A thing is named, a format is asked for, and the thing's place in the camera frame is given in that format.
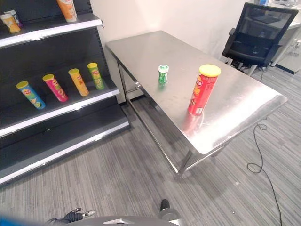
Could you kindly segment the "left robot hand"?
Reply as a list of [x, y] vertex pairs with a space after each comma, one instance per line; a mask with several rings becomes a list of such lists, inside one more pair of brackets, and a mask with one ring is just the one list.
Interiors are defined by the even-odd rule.
[[79, 221], [82, 220], [84, 218], [90, 217], [92, 215], [95, 214], [94, 210], [89, 210], [86, 212], [81, 212], [82, 208], [75, 208], [73, 209], [71, 212], [67, 213], [63, 219], [67, 222], [67, 223], [71, 223], [71, 222], [75, 222], [75, 221]]

